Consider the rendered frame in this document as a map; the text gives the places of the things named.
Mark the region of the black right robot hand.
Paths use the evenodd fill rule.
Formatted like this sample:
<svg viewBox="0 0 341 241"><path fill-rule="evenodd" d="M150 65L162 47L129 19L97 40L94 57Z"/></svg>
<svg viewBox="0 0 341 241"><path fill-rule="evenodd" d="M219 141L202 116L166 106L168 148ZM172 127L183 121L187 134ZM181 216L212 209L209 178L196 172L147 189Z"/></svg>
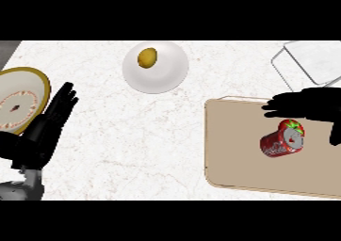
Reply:
<svg viewBox="0 0 341 241"><path fill-rule="evenodd" d="M341 88L303 88L272 97L267 105L267 118L305 118L332 123L329 144L341 144Z"/></svg>

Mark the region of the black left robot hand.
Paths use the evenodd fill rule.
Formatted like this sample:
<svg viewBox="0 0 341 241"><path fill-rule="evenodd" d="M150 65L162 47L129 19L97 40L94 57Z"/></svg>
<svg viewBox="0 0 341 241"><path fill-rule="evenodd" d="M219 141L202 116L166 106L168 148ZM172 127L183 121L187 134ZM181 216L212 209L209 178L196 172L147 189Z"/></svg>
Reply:
<svg viewBox="0 0 341 241"><path fill-rule="evenodd" d="M73 84L66 82L20 136L0 131L0 157L11 161L13 169L41 170L57 147L62 127L78 102Z"/></svg>

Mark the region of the red tomato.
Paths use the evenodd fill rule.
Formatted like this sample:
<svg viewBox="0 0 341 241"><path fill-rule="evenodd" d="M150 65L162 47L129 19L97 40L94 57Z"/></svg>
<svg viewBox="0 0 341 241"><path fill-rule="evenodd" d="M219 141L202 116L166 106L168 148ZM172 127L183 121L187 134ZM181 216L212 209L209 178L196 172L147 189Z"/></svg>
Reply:
<svg viewBox="0 0 341 241"><path fill-rule="evenodd" d="M303 126L296 120L286 119L280 122L278 129L284 130L286 128L293 129L301 134L301 136L303 136Z"/></svg>

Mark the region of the beige tray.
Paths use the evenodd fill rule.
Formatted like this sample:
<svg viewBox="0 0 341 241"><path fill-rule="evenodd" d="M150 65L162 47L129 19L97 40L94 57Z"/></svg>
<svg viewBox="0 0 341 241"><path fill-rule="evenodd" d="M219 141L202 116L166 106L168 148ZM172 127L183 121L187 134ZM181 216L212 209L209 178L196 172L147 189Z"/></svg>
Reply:
<svg viewBox="0 0 341 241"><path fill-rule="evenodd" d="M301 119L303 149L268 157L261 138L274 133L280 121L264 117L261 102L206 101L206 180L239 189L341 198L341 145L329 144L332 124Z"/></svg>

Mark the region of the gold-rimmed white plate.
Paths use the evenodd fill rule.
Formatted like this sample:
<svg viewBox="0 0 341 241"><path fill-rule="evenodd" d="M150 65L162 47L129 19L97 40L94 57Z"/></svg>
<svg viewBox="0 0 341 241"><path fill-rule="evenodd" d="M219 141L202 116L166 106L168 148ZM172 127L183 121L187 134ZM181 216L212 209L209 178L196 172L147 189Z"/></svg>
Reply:
<svg viewBox="0 0 341 241"><path fill-rule="evenodd" d="M35 68L16 67L0 72L0 131L19 135L50 98L47 75Z"/></svg>

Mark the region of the red can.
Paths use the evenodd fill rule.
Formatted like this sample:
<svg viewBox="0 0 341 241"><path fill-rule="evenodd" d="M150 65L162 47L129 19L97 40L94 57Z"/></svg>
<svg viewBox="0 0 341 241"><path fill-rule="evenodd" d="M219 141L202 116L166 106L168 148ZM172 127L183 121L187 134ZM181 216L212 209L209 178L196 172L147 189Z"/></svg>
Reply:
<svg viewBox="0 0 341 241"><path fill-rule="evenodd" d="M298 153L302 148L303 130L299 128L281 128L259 140L259 149L271 158Z"/></svg>

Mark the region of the white bowl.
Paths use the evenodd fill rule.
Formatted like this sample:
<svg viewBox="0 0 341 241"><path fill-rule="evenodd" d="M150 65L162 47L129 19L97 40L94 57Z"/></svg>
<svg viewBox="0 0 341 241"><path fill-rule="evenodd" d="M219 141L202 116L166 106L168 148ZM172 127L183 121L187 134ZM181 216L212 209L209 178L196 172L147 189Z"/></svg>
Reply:
<svg viewBox="0 0 341 241"><path fill-rule="evenodd" d="M137 58L147 48L156 50L157 59L152 67L143 68ZM122 75L128 85L143 93L159 94L169 91L183 82L187 71L187 55L171 41L143 41L125 55Z"/></svg>

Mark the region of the yellow lemon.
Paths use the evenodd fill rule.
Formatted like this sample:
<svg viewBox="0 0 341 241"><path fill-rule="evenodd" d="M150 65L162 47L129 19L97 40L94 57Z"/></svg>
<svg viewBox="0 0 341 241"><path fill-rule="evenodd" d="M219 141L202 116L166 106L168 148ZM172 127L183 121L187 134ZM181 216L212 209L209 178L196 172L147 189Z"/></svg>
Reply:
<svg viewBox="0 0 341 241"><path fill-rule="evenodd" d="M141 68L149 69L153 67L157 61L157 50L154 48L146 48L137 55L137 64Z"/></svg>

